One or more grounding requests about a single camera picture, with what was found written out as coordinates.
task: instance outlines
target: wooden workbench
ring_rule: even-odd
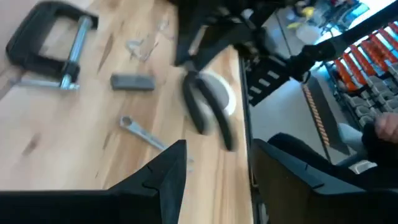
[[[0,0],[0,49],[38,0]],[[119,118],[132,116],[146,130],[170,145],[186,139],[189,164],[180,223],[238,223],[252,220],[248,156],[238,55],[225,50],[210,65],[235,90],[238,106],[231,123],[236,152],[223,149],[218,130],[197,134],[180,100],[181,68],[171,66],[175,44],[157,32],[176,29],[175,8],[163,0],[69,0],[99,15],[99,29],[88,34],[81,56],[76,92],[12,86],[13,78],[37,78],[10,65],[0,55],[0,189],[107,189],[159,154],[141,139],[118,127]],[[56,23],[42,51],[67,58],[77,25]],[[147,62],[131,57],[127,40],[147,38],[158,46]],[[155,76],[153,92],[113,92],[114,72]]]

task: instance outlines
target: combination wrench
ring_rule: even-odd
[[[153,145],[160,151],[164,151],[168,148],[160,140],[158,140],[155,136],[151,135],[151,133],[147,132],[144,128],[142,128],[137,122],[135,122],[129,116],[123,116],[120,119],[120,127],[126,129],[132,134],[141,137],[143,140],[147,141],[149,144]],[[193,162],[193,159],[191,157],[188,157],[188,161]]]

